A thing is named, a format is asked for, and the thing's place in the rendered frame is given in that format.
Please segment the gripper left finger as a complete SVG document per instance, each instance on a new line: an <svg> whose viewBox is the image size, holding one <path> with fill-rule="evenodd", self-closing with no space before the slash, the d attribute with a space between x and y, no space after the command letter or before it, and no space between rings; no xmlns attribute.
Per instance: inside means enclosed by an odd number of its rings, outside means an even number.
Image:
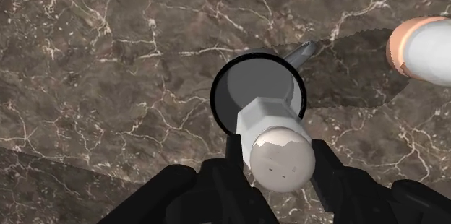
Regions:
<svg viewBox="0 0 451 224"><path fill-rule="evenodd" d="M199 171L165 167L98 224L279 224L243 167L241 138L231 134L224 158L204 160Z"/></svg>

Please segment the white shaker with copper collar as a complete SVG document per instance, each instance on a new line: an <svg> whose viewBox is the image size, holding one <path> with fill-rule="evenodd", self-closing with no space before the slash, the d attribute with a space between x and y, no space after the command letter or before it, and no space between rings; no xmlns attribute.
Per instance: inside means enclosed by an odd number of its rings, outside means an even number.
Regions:
<svg viewBox="0 0 451 224"><path fill-rule="evenodd" d="M451 18L417 17L401 23L390 35L386 57L406 77L451 87Z"/></svg>

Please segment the grey cup with black rim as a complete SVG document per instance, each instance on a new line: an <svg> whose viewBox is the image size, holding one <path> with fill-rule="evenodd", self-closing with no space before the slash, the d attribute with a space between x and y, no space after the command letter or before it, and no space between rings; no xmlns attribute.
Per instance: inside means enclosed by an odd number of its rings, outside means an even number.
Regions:
<svg viewBox="0 0 451 224"><path fill-rule="evenodd" d="M302 43L282 58L268 48L251 48L217 73L210 90L210 109L226 134L235 134L237 115L257 97L280 98L299 117L306 112L306 88L297 69L316 51Z"/></svg>

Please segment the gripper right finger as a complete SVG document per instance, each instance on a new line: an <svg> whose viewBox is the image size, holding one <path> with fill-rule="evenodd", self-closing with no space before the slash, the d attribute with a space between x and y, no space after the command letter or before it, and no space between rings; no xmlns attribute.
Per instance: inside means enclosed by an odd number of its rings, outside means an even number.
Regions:
<svg viewBox="0 0 451 224"><path fill-rule="evenodd" d="M333 224L451 224L451 199L410 179L390 188L366 171L344 166L327 143L312 140L311 183Z"/></svg>

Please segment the white shaker with domed top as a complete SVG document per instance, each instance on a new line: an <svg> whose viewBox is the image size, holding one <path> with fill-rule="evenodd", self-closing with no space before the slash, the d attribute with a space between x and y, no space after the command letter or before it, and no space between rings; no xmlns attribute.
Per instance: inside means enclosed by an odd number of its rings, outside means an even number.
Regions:
<svg viewBox="0 0 451 224"><path fill-rule="evenodd" d="M244 162L267 190L294 191L312 177L312 138L284 100L255 98L238 113L236 133Z"/></svg>

